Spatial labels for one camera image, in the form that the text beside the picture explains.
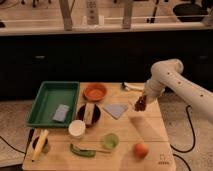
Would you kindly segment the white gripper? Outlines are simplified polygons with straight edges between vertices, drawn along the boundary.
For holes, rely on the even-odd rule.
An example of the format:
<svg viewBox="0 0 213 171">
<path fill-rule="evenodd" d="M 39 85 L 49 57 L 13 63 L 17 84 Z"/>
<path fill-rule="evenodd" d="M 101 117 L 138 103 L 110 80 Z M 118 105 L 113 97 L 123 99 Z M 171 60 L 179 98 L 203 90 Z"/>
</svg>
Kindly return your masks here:
<svg viewBox="0 0 213 171">
<path fill-rule="evenodd" d="M 146 96 L 146 103 L 150 104 L 155 101 L 165 91 L 165 86 L 153 79 L 149 79 L 144 86 L 144 95 Z"/>
</svg>

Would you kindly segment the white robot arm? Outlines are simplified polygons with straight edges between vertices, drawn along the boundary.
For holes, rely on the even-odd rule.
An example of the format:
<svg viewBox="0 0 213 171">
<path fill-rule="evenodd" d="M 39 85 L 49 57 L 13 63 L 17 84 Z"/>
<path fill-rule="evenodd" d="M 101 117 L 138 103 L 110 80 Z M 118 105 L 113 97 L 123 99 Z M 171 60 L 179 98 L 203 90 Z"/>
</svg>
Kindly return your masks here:
<svg viewBox="0 0 213 171">
<path fill-rule="evenodd" d="M 183 69 L 183 63 L 179 59 L 154 63 L 151 78 L 144 86 L 146 102 L 155 101 L 168 87 L 213 124 L 213 92 L 184 78 L 181 75 Z"/>
</svg>

